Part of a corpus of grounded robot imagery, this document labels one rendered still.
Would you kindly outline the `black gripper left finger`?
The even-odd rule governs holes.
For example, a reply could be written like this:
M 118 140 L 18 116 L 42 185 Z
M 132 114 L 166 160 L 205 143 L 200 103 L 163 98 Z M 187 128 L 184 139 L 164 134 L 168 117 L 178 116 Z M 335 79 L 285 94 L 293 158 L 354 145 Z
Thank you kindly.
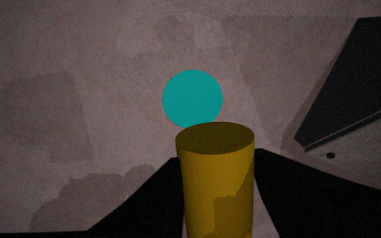
M 184 189 L 179 158 L 168 159 L 119 207 L 85 231 L 0 233 L 0 238 L 182 238 Z

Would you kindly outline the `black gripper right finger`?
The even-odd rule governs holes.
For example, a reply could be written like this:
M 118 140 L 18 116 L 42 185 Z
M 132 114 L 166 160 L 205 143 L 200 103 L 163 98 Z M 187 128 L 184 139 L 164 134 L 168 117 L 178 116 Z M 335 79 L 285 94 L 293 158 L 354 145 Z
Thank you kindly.
M 381 189 L 255 149 L 255 181 L 280 238 L 381 238 Z

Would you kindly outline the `yellow cylinder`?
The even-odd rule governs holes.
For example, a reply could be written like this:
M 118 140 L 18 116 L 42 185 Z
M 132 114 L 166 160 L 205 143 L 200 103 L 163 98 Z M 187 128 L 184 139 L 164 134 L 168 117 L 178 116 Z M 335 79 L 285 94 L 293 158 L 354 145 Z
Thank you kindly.
M 176 137 L 188 238 L 252 238 L 255 135 L 244 125 L 206 122 Z

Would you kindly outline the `cyan circle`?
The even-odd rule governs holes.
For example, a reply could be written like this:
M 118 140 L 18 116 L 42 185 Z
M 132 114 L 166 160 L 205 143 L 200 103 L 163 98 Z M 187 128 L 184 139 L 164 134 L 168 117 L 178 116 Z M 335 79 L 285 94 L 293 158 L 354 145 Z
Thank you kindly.
M 221 109 L 222 99 L 222 90 L 216 79 L 198 69 L 177 73 L 163 92 L 167 116 L 184 128 L 213 121 Z

